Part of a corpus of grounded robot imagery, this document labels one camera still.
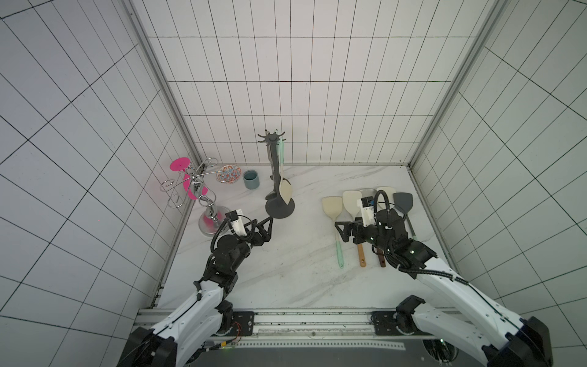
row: decorative plate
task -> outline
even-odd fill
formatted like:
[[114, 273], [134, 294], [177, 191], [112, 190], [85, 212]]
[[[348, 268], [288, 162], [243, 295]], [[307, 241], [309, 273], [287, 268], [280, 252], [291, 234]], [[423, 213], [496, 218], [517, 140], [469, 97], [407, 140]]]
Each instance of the decorative plate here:
[[216, 174], [218, 182], [234, 183], [241, 177], [241, 168], [232, 164], [227, 164]]

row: cream spatula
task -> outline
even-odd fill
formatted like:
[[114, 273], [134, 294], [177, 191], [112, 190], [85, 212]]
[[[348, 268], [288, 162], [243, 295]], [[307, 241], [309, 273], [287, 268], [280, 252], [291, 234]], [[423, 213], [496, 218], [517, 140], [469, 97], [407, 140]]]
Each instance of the cream spatula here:
[[327, 216], [332, 219], [332, 228], [334, 229], [334, 238], [336, 240], [336, 256], [338, 257], [338, 266], [341, 268], [345, 266], [345, 261], [342, 258], [342, 248], [338, 240], [338, 231], [334, 226], [336, 219], [342, 213], [342, 198], [340, 196], [329, 196], [322, 198], [322, 210]]

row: red wire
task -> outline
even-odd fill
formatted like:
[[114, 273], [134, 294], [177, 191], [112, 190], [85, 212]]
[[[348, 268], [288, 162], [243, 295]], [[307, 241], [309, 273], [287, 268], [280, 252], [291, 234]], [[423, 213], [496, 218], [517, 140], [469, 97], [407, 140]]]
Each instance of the red wire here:
[[236, 321], [234, 323], [238, 326], [238, 332], [237, 332], [237, 338], [238, 338], [238, 340], [236, 342], [234, 342], [234, 344], [237, 344], [242, 339], [242, 335], [241, 335], [242, 326], [241, 326], [241, 324], [239, 324]]

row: metal base plate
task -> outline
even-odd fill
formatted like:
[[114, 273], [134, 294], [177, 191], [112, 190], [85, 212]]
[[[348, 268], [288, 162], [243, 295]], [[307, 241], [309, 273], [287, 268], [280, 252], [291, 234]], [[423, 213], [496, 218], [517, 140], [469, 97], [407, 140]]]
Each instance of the metal base plate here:
[[[232, 321], [238, 322], [241, 326], [241, 336], [251, 336], [253, 334], [253, 326], [255, 326], [255, 313], [252, 311], [234, 311], [232, 313]], [[228, 334], [224, 336], [236, 336], [238, 328], [235, 326], [230, 329]]]
[[[224, 220], [225, 214], [230, 212], [229, 208], [223, 207], [221, 205], [216, 206], [217, 215], [215, 218], [209, 218], [206, 215], [207, 209], [202, 213], [200, 219], [198, 220], [198, 226], [200, 231], [208, 237], [213, 237], [214, 234], [218, 231], [220, 224]], [[228, 230], [228, 226], [225, 225], [222, 229], [222, 233]]]
[[[395, 311], [373, 311], [371, 313], [371, 321], [375, 327], [375, 335], [378, 336], [403, 336], [401, 332], [396, 329], [396, 324], [393, 320]], [[428, 333], [417, 330], [412, 335], [430, 335]]]

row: gray cup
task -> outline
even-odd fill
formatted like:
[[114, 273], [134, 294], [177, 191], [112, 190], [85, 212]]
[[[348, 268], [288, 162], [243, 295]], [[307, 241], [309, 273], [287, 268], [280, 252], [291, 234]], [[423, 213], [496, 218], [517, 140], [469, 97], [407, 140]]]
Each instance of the gray cup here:
[[242, 175], [242, 180], [245, 181], [245, 187], [249, 190], [254, 190], [259, 187], [259, 174], [255, 170], [248, 170]]

